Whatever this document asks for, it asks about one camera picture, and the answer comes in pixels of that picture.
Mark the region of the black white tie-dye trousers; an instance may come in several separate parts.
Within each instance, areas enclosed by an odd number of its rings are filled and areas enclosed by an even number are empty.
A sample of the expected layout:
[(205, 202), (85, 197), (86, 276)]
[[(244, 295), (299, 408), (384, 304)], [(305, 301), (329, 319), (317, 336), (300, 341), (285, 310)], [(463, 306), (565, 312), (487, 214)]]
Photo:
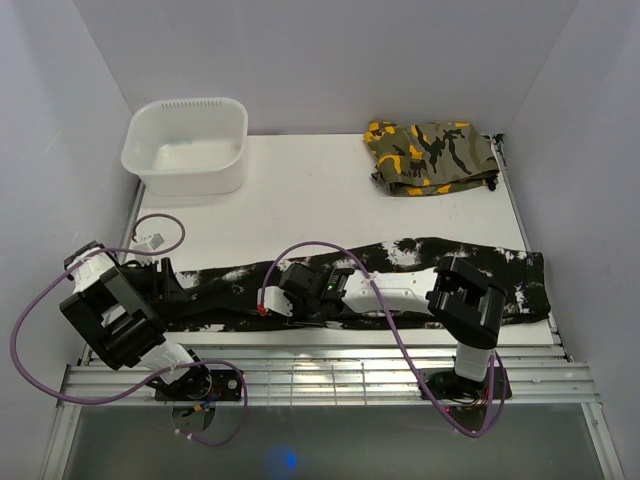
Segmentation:
[(178, 272), (165, 307), (172, 332), (288, 328), (382, 330), (473, 327), (546, 319), (539, 252), (437, 237), (404, 238), (305, 258)]

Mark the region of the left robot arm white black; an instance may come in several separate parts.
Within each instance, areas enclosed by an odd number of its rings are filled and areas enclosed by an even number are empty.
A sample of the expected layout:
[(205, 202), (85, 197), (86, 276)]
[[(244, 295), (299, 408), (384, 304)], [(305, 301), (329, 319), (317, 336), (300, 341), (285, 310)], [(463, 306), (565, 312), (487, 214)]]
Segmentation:
[(107, 366), (163, 370), (147, 385), (170, 400), (209, 394), (213, 380), (207, 367), (166, 338), (170, 315), (188, 298), (168, 258), (122, 264), (92, 241), (67, 257), (64, 268), (74, 289), (59, 309)]

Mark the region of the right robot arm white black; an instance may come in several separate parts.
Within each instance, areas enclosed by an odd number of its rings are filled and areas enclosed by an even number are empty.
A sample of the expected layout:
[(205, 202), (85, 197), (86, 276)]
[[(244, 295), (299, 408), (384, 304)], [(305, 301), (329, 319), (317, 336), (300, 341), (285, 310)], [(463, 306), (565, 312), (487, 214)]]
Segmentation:
[(328, 273), (293, 263), (277, 285), (259, 294), (262, 306), (290, 321), (322, 323), (340, 315), (424, 314), (457, 341), (454, 367), (427, 385), (441, 399), (486, 394), (489, 357), (497, 346), (507, 290), (466, 261), (447, 256), (438, 266), (404, 273)]

